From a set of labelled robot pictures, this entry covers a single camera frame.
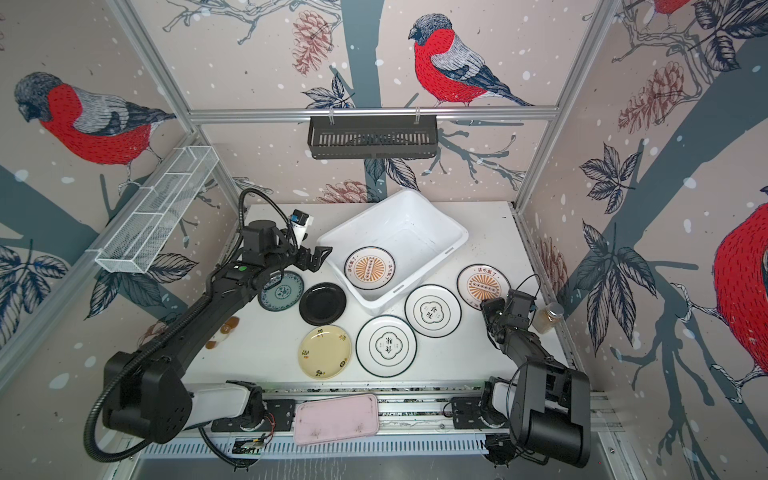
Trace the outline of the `orange sunburst plate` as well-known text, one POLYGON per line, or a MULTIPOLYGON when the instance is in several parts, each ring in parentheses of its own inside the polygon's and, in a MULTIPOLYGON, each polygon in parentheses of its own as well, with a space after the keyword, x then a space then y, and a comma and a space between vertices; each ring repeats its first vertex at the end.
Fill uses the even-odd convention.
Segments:
POLYGON ((507 277, 487 264, 468 265, 458 274, 456 284, 461 299, 475 310, 481 309, 483 301, 505 297, 511 288, 507 277))
POLYGON ((357 289, 372 291, 386 286, 395 275, 393 256, 385 249, 365 246, 353 251, 344 263, 346 279, 357 289))

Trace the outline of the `white plate black rim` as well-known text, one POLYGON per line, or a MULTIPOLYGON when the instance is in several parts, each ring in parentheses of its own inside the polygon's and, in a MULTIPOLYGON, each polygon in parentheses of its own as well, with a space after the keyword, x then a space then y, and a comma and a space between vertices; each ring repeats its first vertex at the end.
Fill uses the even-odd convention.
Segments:
POLYGON ((462 320, 462 309, 456 295, 436 284, 425 284, 414 289, 407 296, 404 314, 412 329, 428 338, 451 335, 462 320))
POLYGON ((359 330, 355 353, 362 368, 378 378, 393 378, 414 363, 418 342, 414 330, 402 318, 380 315, 359 330))

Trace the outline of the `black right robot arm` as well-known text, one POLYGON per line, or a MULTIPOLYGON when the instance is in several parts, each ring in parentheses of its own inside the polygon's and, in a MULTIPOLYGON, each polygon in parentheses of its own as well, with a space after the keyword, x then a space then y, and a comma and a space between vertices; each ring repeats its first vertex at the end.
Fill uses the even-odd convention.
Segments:
POLYGON ((518 457, 538 464, 554 459, 583 468, 591 455, 589 378, 556 360, 529 330, 533 301, 532 295, 511 290, 505 298, 480 304, 491 344, 516 367, 508 381, 486 381, 481 418, 508 428, 496 446, 504 463, 518 457))

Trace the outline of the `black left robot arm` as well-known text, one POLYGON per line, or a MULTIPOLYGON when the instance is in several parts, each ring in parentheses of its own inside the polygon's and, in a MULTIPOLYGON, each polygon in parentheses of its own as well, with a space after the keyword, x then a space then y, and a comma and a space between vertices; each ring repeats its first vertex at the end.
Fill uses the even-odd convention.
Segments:
POLYGON ((203 296, 159 336, 133 353, 118 352, 104 367, 104 390, 88 417, 111 430, 166 443, 194 425, 196 396, 183 383, 187 368, 235 313, 290 267, 318 271, 332 247, 309 250, 271 220, 241 228, 240 247, 206 280, 203 296))

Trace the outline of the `white plastic bin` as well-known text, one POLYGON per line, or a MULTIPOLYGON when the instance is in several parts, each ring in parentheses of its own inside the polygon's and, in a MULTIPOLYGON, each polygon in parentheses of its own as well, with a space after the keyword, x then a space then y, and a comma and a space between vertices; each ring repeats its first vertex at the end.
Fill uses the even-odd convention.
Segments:
POLYGON ((324 233, 317 244, 332 247, 326 264, 362 309, 377 316, 442 266, 468 238, 464 226, 422 194, 405 189, 324 233), (347 257, 365 246, 383 248, 395 260, 394 278, 377 290, 357 289, 343 273, 347 257))

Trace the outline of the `small glass jar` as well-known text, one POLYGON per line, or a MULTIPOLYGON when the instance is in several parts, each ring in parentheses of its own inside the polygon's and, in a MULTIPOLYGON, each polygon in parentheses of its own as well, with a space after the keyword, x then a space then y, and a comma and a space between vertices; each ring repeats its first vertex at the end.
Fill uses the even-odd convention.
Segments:
POLYGON ((563 319, 563 306, 557 302, 551 302, 536 310, 532 321, 532 327, 539 334, 545 334, 552 330, 563 319))

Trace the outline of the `blue floral green plate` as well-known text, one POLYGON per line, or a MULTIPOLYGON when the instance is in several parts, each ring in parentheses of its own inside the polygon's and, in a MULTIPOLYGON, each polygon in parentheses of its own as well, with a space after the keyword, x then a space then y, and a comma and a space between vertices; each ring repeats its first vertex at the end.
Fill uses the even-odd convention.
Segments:
POLYGON ((297 304, 304 293, 304 280, 294 271, 275 272, 258 297, 269 312, 281 312, 297 304))

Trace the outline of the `yellow plate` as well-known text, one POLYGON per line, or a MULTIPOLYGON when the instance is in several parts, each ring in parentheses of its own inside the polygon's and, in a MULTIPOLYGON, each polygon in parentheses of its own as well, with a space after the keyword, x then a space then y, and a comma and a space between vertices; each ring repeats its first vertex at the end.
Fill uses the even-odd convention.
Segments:
POLYGON ((298 363, 303 373, 314 380, 339 375, 350 363, 352 342, 342 328, 326 325, 314 328, 298 348, 298 363))

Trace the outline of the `pink pad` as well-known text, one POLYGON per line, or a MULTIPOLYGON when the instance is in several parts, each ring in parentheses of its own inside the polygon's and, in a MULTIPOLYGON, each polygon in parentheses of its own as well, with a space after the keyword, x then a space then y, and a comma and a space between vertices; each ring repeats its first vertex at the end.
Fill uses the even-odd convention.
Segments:
POLYGON ((379 427, 376 395, 343 396, 298 405, 293 438, 299 446, 333 443, 374 436, 379 427))

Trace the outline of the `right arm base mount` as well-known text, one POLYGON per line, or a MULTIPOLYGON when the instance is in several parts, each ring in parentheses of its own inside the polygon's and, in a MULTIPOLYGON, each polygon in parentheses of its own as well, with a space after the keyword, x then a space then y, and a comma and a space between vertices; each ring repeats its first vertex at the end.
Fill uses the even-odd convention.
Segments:
POLYGON ((512 398, 516 384, 491 377, 469 394, 453 397, 444 409, 456 430, 502 429, 509 427, 507 399, 512 398))

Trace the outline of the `horizontal aluminium rail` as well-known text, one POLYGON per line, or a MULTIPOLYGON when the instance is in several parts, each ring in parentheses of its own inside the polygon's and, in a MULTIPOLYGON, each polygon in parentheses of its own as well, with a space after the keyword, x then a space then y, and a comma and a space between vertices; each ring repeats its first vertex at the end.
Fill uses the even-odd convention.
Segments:
POLYGON ((335 120, 342 117, 406 116, 416 119, 435 116, 438 120, 555 120, 556 106, 481 106, 481 107, 408 107, 354 109, 221 109, 190 110, 188 120, 194 125, 235 123, 301 123, 314 117, 335 120))

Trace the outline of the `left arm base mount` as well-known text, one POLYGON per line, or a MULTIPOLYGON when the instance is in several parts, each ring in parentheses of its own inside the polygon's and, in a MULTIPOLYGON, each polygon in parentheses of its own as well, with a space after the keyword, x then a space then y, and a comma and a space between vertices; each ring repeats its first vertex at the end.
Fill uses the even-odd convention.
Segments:
POLYGON ((217 419, 210 425, 216 433, 289 432, 295 417, 294 399, 265 397, 261 387, 248 385, 249 398, 244 412, 236 417, 217 419))

